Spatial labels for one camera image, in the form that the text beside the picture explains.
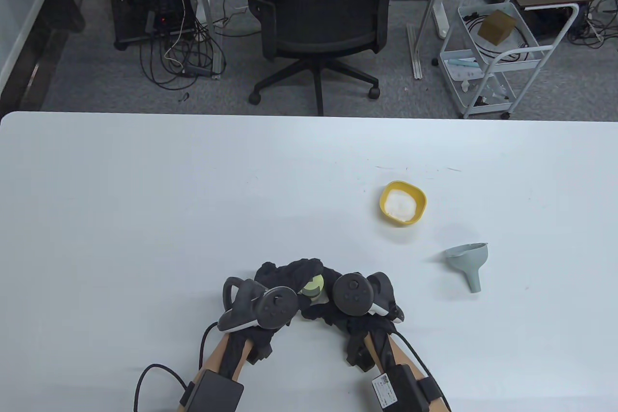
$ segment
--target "strap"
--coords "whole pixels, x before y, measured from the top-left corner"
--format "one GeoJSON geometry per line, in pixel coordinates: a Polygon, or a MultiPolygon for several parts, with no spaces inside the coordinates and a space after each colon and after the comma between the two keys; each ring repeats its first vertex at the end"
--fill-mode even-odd
{"type": "Polygon", "coordinates": [[[417,384],[421,388],[423,395],[427,399],[427,402],[435,401],[442,397],[442,392],[440,388],[437,386],[437,383],[433,379],[433,377],[425,377],[421,380],[417,381],[417,384]]]}

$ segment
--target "black glove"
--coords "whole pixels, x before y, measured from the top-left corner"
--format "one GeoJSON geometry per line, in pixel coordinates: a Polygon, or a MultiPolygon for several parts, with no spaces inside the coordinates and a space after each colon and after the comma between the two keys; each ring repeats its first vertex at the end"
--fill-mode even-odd
{"type": "MultiPolygon", "coordinates": [[[[267,288],[276,286],[287,286],[296,293],[313,279],[322,273],[322,262],[319,259],[301,259],[288,264],[287,266],[277,267],[272,262],[265,262],[255,273],[254,280],[263,284],[267,288]]],[[[298,306],[308,308],[311,299],[304,295],[298,295],[298,306]]],[[[260,327],[245,328],[229,335],[229,341],[221,360],[219,374],[226,378],[232,378],[236,367],[242,357],[242,350],[247,340],[253,343],[253,348],[247,360],[254,364],[261,359],[265,359],[272,352],[270,345],[272,336],[278,330],[265,330],[260,327]]]]}
{"type": "Polygon", "coordinates": [[[386,369],[393,366],[395,361],[388,337],[389,334],[396,331],[393,322],[380,315],[353,317],[343,313],[333,302],[333,286],[337,279],[341,277],[341,274],[324,267],[322,277],[329,301],[325,304],[314,304],[301,310],[301,315],[309,320],[324,319],[328,325],[334,325],[350,336],[347,346],[347,361],[350,365],[358,365],[365,372],[375,365],[364,342],[365,337],[369,334],[380,358],[382,368],[386,369]]]}

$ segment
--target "white cable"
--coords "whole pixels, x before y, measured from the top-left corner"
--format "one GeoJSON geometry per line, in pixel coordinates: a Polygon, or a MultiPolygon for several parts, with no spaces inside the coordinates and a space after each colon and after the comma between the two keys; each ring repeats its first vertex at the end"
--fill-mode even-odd
{"type": "Polygon", "coordinates": [[[181,30],[180,32],[178,32],[178,38],[176,39],[174,45],[172,45],[169,50],[167,50],[167,52],[165,52],[165,54],[163,55],[163,57],[165,59],[167,59],[168,61],[174,61],[175,63],[177,63],[177,65],[179,65],[181,68],[184,68],[184,65],[182,63],[180,63],[178,60],[174,59],[174,58],[170,58],[168,57],[168,53],[170,51],[172,51],[172,49],[174,47],[176,47],[176,45],[178,45],[178,42],[181,41],[181,36],[183,36],[183,27],[185,26],[185,17],[187,17],[187,7],[185,6],[185,0],[181,0],[183,1],[183,21],[181,22],[181,30]]]}

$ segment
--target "office chair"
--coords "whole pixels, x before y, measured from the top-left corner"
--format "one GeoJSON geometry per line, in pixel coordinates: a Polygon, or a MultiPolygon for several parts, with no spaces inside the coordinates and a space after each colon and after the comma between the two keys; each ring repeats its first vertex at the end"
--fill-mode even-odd
{"type": "Polygon", "coordinates": [[[386,45],[389,0],[248,0],[261,23],[266,59],[296,58],[287,68],[256,83],[249,103],[258,105],[260,90],[309,70],[313,73],[318,115],[324,115],[322,69],[330,69],[372,85],[369,98],[380,96],[378,79],[338,61],[386,45]]]}

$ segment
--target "floor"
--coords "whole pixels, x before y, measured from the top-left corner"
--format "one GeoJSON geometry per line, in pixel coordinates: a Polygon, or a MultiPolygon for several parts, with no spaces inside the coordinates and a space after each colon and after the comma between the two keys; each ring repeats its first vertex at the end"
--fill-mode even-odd
{"type": "MultiPolygon", "coordinates": [[[[220,17],[223,0],[212,0],[220,17]]],[[[453,10],[459,0],[447,0],[453,10]]],[[[246,0],[228,0],[239,7],[246,0]]],[[[421,50],[424,79],[415,81],[410,67],[406,23],[418,24],[424,3],[392,1],[388,45],[346,58],[380,80],[377,101],[366,96],[368,86],[330,72],[323,78],[327,116],[455,118],[457,111],[439,70],[430,65],[441,41],[433,27],[421,50]]],[[[247,103],[254,83],[285,66],[288,61],[266,61],[260,35],[225,39],[227,69],[219,81],[200,78],[188,90],[169,92],[146,80],[139,66],[139,48],[114,49],[110,0],[84,0],[86,30],[71,35],[42,106],[47,111],[144,112],[181,114],[316,114],[311,74],[305,72],[263,90],[257,107],[247,103]]],[[[238,34],[259,28],[250,13],[234,17],[227,30],[238,34]]],[[[455,48],[461,39],[454,38],[455,48]]],[[[525,100],[513,114],[523,120],[618,121],[617,43],[600,50],[563,43],[544,67],[525,100]]],[[[526,73],[514,79],[521,87],[526,73]]],[[[496,114],[475,116],[497,118],[496,114]]]]}

